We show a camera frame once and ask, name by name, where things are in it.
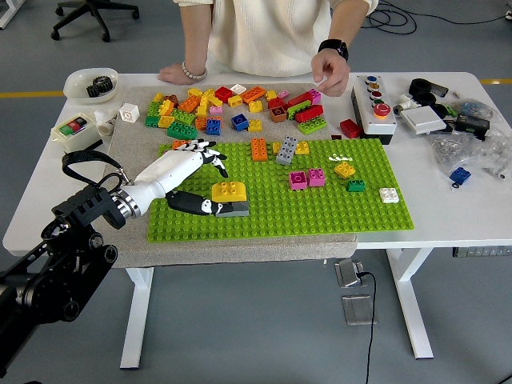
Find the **person's right hand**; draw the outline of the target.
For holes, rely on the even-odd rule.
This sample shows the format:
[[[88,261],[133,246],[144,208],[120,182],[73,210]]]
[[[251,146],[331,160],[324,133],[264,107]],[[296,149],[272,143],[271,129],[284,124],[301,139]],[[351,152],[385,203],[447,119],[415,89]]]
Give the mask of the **person's right hand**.
[[[194,83],[194,80],[187,77],[183,72],[181,63],[174,63],[170,66],[162,68],[158,74],[158,80],[179,86],[190,85]]]

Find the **person's left hand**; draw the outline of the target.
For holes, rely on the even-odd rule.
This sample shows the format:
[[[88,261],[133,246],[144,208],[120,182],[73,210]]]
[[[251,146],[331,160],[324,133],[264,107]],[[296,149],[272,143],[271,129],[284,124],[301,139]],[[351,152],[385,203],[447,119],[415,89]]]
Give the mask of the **person's left hand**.
[[[311,72],[318,90],[329,97],[341,96],[347,87],[350,67],[334,49],[324,49],[311,60]]]

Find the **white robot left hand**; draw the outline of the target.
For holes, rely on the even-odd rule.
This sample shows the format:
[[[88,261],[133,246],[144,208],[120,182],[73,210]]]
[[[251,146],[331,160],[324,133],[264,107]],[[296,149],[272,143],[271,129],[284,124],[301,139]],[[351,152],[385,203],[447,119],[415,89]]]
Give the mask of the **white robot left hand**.
[[[158,160],[145,168],[131,185],[123,191],[130,197],[130,208],[135,217],[148,211],[153,200],[165,198],[168,206],[188,214],[227,214],[234,211],[229,203],[216,203],[200,195],[178,190],[189,176],[205,164],[218,169],[228,177],[224,164],[226,156],[214,150],[214,142],[196,139],[176,150],[165,152]]]

